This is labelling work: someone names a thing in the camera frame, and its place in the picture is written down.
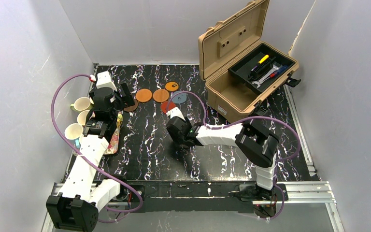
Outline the red coaster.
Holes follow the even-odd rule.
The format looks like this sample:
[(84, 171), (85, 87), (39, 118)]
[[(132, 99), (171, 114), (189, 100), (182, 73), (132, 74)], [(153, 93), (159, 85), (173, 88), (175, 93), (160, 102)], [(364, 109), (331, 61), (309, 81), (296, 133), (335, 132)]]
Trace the red coaster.
[(176, 108), (176, 105), (175, 105), (175, 103), (173, 103), (173, 102), (165, 101), (165, 102), (163, 102), (163, 103), (161, 104), (161, 107), (160, 107), (160, 108), (161, 108), (161, 111), (162, 111), (164, 114), (166, 114), (168, 111), (170, 111), (170, 110)]

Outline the light wooden coaster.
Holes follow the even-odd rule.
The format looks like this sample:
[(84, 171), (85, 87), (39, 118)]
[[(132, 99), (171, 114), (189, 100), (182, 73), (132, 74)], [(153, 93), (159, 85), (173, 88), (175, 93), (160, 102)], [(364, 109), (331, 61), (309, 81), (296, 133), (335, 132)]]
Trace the light wooden coaster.
[(166, 89), (158, 89), (153, 93), (153, 99), (156, 102), (165, 102), (169, 99), (170, 93)]

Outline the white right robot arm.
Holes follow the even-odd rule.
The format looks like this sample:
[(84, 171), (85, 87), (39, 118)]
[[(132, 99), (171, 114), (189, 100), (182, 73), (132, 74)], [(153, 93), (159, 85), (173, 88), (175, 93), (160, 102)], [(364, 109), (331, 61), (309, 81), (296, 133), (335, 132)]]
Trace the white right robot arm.
[(259, 121), (250, 119), (234, 125), (208, 128), (173, 116), (166, 124), (172, 140), (180, 147), (228, 145), (239, 148), (256, 168), (256, 183), (231, 193), (241, 201), (272, 200), (275, 196), (277, 136)]

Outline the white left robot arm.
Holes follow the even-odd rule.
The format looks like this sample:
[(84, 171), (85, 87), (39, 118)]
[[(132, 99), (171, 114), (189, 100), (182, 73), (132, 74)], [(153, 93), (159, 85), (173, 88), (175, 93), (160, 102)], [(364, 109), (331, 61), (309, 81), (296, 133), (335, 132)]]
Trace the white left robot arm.
[(56, 195), (50, 195), (46, 208), (55, 228), (75, 232), (94, 230), (100, 211), (121, 194), (125, 187), (142, 197), (123, 180), (104, 173), (105, 178), (92, 187), (96, 173), (101, 173), (99, 163), (118, 128), (119, 112), (133, 106), (134, 98), (126, 83), (119, 87), (111, 82), (98, 83), (89, 93), (71, 104), (71, 108), (84, 113), (84, 124), (70, 124), (61, 138), (75, 150), (77, 157), (63, 186)]

